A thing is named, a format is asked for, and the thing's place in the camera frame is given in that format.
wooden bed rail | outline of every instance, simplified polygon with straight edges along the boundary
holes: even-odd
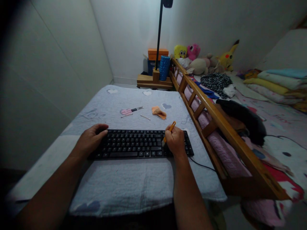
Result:
[[[241,196],[250,199],[290,199],[289,196],[283,190],[283,188],[269,173],[269,171],[260,162],[260,160],[255,156],[255,154],[246,145],[246,143],[237,134],[237,132],[231,127],[231,125],[227,122],[227,120],[223,117],[219,110],[214,106],[214,104],[211,103],[211,101],[202,92],[202,90],[190,79],[186,70],[174,58],[172,58],[171,60],[171,65],[173,68],[172,71],[170,71],[169,73],[170,78],[186,105],[191,119],[194,122],[198,134],[204,146],[206,147],[209,157],[220,178],[225,193],[227,195]],[[183,74],[180,85],[177,83],[179,71],[177,71],[176,73],[176,70],[179,70]],[[184,90],[187,85],[189,85],[193,90],[193,93],[189,100],[187,100],[184,94]],[[201,104],[195,111],[193,111],[191,105],[196,96],[198,96],[201,100]],[[200,116],[204,108],[206,108],[208,113],[211,115],[212,121],[204,129],[202,129],[198,122],[198,117]],[[231,146],[241,157],[247,169],[252,174],[251,177],[231,178],[228,175],[223,163],[217,156],[210,142],[207,140],[207,136],[210,135],[217,128],[221,130],[221,132],[225,135]]]

black pole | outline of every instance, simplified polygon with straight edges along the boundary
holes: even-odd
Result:
[[[158,68],[158,57],[159,57],[159,46],[160,46],[160,33],[161,33],[161,22],[162,22],[162,10],[163,10],[163,0],[161,0],[161,5],[160,5],[160,19],[159,19],[157,58],[156,58],[156,63],[155,63],[155,70],[157,70],[157,68]]]

light blue blanket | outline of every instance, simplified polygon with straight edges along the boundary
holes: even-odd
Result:
[[[140,106],[144,108],[121,118],[122,109]],[[167,119],[152,115],[153,106],[165,111]],[[164,130],[173,121],[188,132],[195,154],[193,159],[213,168],[178,92],[105,86],[60,137],[81,135],[96,123],[106,123],[110,129]],[[217,174],[192,161],[190,164],[203,198],[225,201],[227,197]],[[71,215],[106,217],[139,214],[168,205],[173,201],[174,168],[172,158],[94,161],[81,179],[69,212]],[[14,204],[13,213],[18,213],[24,205]]]
[[[267,72],[291,78],[307,79],[307,69],[276,69],[267,70]]]

black keyboard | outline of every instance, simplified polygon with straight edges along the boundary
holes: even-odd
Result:
[[[185,151],[193,156],[188,133],[185,133]],[[162,147],[164,130],[109,130],[89,160],[135,159],[172,157],[167,144]]]

orange pencil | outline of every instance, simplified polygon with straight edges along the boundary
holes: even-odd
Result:
[[[170,126],[170,129],[169,129],[170,132],[173,130],[173,128],[175,127],[175,125],[176,125],[176,122],[174,121],[174,122],[172,123],[172,125]],[[162,141],[162,148],[164,147],[165,143],[166,143],[166,137],[164,137],[164,139],[163,139],[163,141]]]

